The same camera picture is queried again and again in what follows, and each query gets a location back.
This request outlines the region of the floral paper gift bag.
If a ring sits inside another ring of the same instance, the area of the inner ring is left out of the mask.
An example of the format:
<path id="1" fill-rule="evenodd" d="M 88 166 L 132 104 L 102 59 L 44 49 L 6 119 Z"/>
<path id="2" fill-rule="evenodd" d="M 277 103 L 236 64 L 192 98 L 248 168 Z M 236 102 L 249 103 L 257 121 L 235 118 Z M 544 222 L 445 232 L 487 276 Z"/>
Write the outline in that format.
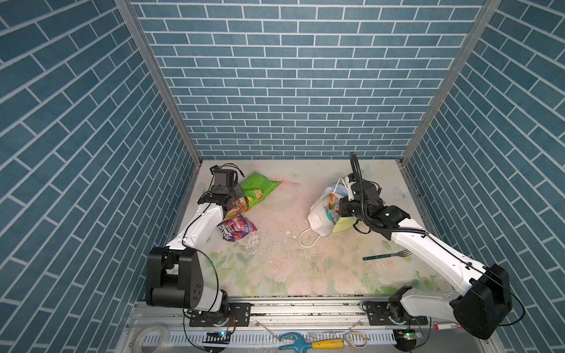
<path id="1" fill-rule="evenodd" d="M 353 179 L 349 176 L 340 178 L 337 183 L 327 187 L 322 195 L 311 206 L 308 215 L 308 223 L 310 227 L 301 232 L 298 236 L 299 245 L 305 249 L 313 247 L 322 237 L 346 232 L 353 228 L 356 219 L 352 216 L 340 216 L 339 212 L 345 210 L 344 206 L 340 206 L 340 201 L 353 201 L 353 191 L 351 186 Z M 307 232 L 315 232 L 318 238 L 309 245 L 302 242 L 302 237 Z"/>

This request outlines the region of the green chips bag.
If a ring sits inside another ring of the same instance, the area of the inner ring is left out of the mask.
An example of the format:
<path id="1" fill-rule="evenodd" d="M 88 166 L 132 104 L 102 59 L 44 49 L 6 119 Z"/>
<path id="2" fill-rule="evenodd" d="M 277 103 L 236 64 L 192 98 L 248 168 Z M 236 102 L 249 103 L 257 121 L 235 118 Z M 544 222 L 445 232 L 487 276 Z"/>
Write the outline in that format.
<path id="1" fill-rule="evenodd" d="M 280 182 L 271 181 L 260 173 L 253 173 L 241 184 L 245 198 L 244 205 L 249 209 L 253 208 L 265 200 L 279 185 Z"/>

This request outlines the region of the purple Fox's berries candy bag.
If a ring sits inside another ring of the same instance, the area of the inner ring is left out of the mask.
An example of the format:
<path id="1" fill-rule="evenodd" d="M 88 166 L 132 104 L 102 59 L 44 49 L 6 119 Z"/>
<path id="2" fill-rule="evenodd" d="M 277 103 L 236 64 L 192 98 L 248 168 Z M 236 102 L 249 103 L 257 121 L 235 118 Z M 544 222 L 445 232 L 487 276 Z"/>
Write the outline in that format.
<path id="1" fill-rule="evenodd" d="M 244 216 L 227 219 L 217 225 L 222 238 L 228 242 L 239 241 L 257 231 L 257 227 Z"/>

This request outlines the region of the orange clear snack bag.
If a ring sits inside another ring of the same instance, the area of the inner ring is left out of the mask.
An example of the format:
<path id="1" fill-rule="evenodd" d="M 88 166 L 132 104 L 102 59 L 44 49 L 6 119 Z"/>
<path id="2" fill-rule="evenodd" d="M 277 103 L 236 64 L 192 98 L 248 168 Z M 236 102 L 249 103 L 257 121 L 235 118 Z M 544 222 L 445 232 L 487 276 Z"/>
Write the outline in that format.
<path id="1" fill-rule="evenodd" d="M 234 207 L 233 209 L 227 212 L 226 216 L 224 217 L 224 220 L 226 221 L 228 219 L 233 219 L 234 217 L 241 216 L 242 213 L 243 211 L 241 210 L 241 208 Z"/>

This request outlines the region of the teal Fox's mint candy bag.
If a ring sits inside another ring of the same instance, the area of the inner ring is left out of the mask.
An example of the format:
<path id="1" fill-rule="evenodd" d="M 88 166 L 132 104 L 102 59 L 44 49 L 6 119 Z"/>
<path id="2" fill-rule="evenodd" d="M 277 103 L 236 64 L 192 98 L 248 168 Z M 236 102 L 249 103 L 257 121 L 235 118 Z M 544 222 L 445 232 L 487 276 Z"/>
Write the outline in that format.
<path id="1" fill-rule="evenodd" d="M 328 203 L 324 206 L 325 213 L 327 218 L 333 223 L 336 224 L 338 220 L 341 218 L 339 214 L 339 205 Z"/>

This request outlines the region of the orange Fox's fruits candy bag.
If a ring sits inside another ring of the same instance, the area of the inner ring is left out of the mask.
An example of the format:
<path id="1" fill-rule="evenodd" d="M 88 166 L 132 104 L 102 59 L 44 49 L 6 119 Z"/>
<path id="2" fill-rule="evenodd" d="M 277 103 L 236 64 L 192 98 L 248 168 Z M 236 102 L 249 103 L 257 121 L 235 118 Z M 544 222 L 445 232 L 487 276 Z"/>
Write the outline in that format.
<path id="1" fill-rule="evenodd" d="M 252 208 L 252 199 L 247 196 L 242 196 L 241 198 L 235 200 L 234 208 L 237 213 L 246 213 Z"/>

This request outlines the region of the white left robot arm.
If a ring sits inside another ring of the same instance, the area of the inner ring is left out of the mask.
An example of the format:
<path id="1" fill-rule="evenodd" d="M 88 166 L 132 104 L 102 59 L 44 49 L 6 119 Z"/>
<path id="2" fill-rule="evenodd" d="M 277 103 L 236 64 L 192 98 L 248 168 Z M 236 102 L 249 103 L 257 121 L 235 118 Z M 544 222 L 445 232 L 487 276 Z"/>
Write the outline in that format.
<path id="1" fill-rule="evenodd" d="M 194 327 L 235 325 L 227 292 L 219 288 L 219 275 L 212 267 L 215 284 L 206 285 L 201 260 L 213 263 L 200 248 L 205 245 L 237 199 L 244 193 L 238 178 L 244 173 L 233 163 L 210 168 L 212 179 L 198 199 L 196 213 L 164 247 L 153 248 L 147 257 L 146 303 L 153 307 L 179 308 Z"/>

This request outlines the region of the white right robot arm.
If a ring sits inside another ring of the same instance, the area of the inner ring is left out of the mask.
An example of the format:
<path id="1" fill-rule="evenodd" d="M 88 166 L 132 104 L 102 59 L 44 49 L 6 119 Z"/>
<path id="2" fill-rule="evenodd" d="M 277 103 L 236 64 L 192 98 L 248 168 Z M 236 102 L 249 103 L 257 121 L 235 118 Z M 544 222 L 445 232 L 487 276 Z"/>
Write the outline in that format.
<path id="1" fill-rule="evenodd" d="M 342 218 L 352 216 L 369 232 L 382 235 L 428 264 L 451 286 L 451 291 L 433 292 L 404 286 L 389 297 L 393 322 L 405 323 L 425 316 L 461 325 L 481 340 L 491 338 L 504 326 L 517 299 L 511 291 L 508 272 L 497 264 L 485 266 L 460 253 L 423 228 L 404 210 L 387 205 L 376 182 L 363 178 L 355 153 L 350 154 L 351 174 L 345 178 L 348 194 L 338 208 Z"/>

